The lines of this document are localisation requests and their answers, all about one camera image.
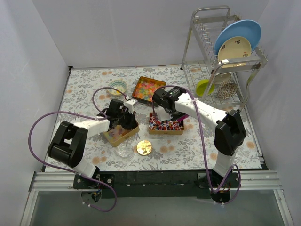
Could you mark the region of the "magenta plastic scoop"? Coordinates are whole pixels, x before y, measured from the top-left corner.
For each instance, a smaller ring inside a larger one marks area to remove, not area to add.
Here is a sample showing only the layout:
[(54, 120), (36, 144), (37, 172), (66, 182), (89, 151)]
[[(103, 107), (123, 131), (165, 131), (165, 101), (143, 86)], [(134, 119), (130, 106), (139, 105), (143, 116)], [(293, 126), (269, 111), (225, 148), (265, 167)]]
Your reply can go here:
[(187, 114), (183, 114), (183, 115), (181, 115), (180, 117), (178, 117), (178, 118), (176, 119), (176, 121), (182, 122), (182, 121), (185, 120), (186, 118), (188, 118), (188, 115), (187, 115)]

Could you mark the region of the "tin of jelly candies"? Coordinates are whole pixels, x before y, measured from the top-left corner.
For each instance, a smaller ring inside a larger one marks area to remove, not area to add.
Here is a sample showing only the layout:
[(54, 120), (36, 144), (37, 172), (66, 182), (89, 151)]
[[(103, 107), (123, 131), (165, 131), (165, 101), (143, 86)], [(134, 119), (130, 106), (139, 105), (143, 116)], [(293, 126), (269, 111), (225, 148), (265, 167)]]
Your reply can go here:
[(114, 129), (104, 132), (103, 135), (112, 147), (117, 147), (121, 143), (125, 142), (130, 137), (134, 136), (140, 130), (139, 125), (134, 129), (127, 130), (120, 125), (116, 126)]

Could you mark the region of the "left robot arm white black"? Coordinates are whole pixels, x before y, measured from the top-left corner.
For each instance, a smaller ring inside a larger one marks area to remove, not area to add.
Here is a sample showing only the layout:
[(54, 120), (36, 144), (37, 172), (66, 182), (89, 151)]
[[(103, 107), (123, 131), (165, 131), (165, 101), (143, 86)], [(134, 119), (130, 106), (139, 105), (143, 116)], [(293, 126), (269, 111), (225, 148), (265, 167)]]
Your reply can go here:
[(113, 99), (106, 109), (106, 118), (97, 116), (93, 120), (74, 124), (62, 122), (50, 143), (48, 156), (83, 175), (84, 183), (89, 188), (96, 188), (100, 183), (99, 169), (84, 158), (86, 140), (117, 126), (128, 131), (138, 128), (134, 111), (136, 104), (134, 99), (125, 102)]

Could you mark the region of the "tin of lollipops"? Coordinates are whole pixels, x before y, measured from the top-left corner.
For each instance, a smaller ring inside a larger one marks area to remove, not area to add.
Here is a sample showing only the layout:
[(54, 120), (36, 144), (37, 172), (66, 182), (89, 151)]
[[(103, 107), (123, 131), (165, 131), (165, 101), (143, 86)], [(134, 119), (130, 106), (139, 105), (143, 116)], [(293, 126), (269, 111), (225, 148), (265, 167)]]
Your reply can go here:
[(184, 132), (184, 122), (165, 121), (156, 119), (154, 113), (149, 114), (149, 133), (157, 135), (182, 135)]

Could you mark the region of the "clear glass bowl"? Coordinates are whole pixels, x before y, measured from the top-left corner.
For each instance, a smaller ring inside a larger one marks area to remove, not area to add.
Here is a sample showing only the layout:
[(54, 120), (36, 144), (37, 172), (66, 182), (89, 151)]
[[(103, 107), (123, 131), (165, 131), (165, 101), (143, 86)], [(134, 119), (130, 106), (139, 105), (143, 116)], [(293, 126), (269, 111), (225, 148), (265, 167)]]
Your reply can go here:
[(132, 144), (128, 142), (121, 143), (117, 146), (115, 153), (118, 157), (126, 161), (132, 160), (135, 155)]

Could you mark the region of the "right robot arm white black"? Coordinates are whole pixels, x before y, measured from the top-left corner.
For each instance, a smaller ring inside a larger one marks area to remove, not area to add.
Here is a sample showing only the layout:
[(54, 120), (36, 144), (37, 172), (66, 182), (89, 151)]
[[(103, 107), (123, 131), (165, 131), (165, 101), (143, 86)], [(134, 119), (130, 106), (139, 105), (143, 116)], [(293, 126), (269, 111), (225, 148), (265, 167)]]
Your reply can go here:
[(237, 149), (246, 138), (246, 130), (239, 110), (229, 112), (214, 108), (195, 98), (186, 88), (169, 86), (158, 88), (152, 101), (161, 109), (156, 112), (160, 121), (182, 121), (187, 117), (198, 120), (214, 132), (214, 146), (218, 151), (217, 160), (212, 171), (206, 170), (206, 180), (210, 188), (226, 186), (233, 168)]

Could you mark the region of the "tin of star candies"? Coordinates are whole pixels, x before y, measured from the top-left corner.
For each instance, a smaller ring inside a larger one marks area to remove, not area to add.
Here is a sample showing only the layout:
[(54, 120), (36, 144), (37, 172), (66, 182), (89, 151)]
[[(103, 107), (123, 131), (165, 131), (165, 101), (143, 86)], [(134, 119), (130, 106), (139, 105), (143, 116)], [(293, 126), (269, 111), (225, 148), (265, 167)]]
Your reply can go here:
[(161, 86), (165, 86), (164, 81), (141, 76), (132, 92), (131, 97), (141, 104), (152, 106), (154, 92)]

